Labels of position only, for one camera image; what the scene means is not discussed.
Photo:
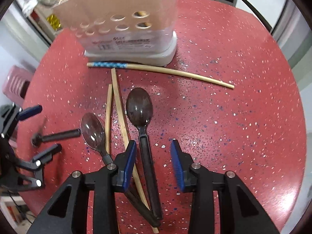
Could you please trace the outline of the bamboo chopstick on table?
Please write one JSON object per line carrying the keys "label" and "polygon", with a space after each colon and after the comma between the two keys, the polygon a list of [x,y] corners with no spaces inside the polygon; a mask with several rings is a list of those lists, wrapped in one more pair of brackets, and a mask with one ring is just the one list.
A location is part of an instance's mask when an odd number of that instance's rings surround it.
{"label": "bamboo chopstick on table", "polygon": [[[117,74],[116,74],[116,69],[113,68],[111,69],[111,74],[112,74],[112,84],[113,84],[113,92],[114,92],[114,99],[115,99],[115,104],[116,104],[116,111],[117,111],[117,116],[118,116],[118,121],[120,124],[120,129],[121,129],[121,134],[123,138],[123,142],[125,145],[125,148],[127,147],[129,143],[129,136],[128,136],[128,128],[126,126],[125,122],[125,115],[124,115],[124,107],[123,107],[123,102],[122,98],[120,96],[120,90],[119,90],[119,84],[118,84],[118,79],[117,79]],[[137,172],[137,167],[134,165],[133,167],[133,179],[135,182],[136,189],[139,193],[140,196],[140,201],[146,206],[146,208],[149,210],[149,205],[147,202],[147,199],[144,194],[144,190],[140,181],[139,174]]]}

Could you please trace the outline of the pink utensil holder caddy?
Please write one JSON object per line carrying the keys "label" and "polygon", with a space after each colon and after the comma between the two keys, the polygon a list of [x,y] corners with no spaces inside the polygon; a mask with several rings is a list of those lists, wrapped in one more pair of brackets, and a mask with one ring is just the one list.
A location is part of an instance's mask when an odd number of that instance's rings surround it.
{"label": "pink utensil holder caddy", "polygon": [[166,66],[177,50],[175,0],[62,0],[53,6],[89,62]]}

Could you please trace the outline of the short bamboo chopstick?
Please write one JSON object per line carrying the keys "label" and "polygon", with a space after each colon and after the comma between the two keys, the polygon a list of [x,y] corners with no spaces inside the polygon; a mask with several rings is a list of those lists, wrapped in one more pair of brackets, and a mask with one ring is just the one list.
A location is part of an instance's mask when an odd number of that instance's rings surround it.
{"label": "short bamboo chopstick", "polygon": [[106,143],[105,149],[108,154],[111,153],[111,112],[112,112],[112,98],[113,98],[113,86],[108,85],[107,101],[106,101],[106,116],[105,116],[105,136]]}

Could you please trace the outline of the beige perforated storage cart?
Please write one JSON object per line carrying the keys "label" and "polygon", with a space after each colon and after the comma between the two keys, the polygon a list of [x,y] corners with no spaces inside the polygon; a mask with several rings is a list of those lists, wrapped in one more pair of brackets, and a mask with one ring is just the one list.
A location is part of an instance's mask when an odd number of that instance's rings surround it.
{"label": "beige perforated storage cart", "polygon": [[62,31],[62,24],[53,13],[53,7],[59,5],[64,0],[23,0],[20,7],[23,14],[34,24],[35,28],[52,42]]}

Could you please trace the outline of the dark brown plastic spoon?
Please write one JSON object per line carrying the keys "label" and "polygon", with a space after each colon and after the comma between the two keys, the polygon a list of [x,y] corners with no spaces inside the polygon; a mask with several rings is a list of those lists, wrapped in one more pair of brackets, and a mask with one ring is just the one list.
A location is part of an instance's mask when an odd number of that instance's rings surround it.
{"label": "dark brown plastic spoon", "polygon": [[153,105],[149,94],[143,88],[131,90],[126,100],[126,113],[129,121],[139,132],[141,160],[152,213],[158,220],[162,220],[161,201],[147,133],[153,117]]}

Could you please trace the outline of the pink plastic stool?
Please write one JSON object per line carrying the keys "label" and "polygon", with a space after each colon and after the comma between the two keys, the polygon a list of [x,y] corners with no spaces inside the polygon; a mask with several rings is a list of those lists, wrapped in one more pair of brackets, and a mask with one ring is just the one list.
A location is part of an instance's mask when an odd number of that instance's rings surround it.
{"label": "pink plastic stool", "polygon": [[22,107],[33,74],[19,66],[12,66],[2,86],[3,94]]}

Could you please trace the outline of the blue patterned bamboo chopstick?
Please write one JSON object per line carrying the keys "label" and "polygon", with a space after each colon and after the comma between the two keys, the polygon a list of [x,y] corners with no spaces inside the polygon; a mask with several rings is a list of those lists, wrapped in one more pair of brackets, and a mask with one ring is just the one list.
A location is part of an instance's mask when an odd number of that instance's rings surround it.
{"label": "blue patterned bamboo chopstick", "polygon": [[169,75],[176,75],[179,77],[185,77],[189,79],[195,79],[203,82],[213,83],[215,85],[223,86],[226,88],[234,89],[235,86],[226,83],[223,81],[219,81],[213,78],[204,77],[202,75],[193,74],[190,72],[179,71],[169,68],[163,68],[158,66],[148,66],[148,65],[138,65],[133,63],[120,63],[120,62],[87,62],[87,67],[89,68],[116,68],[116,69],[131,69],[131,70],[140,70],[140,71],[147,71],[147,72],[155,72],[160,74],[169,74]]}

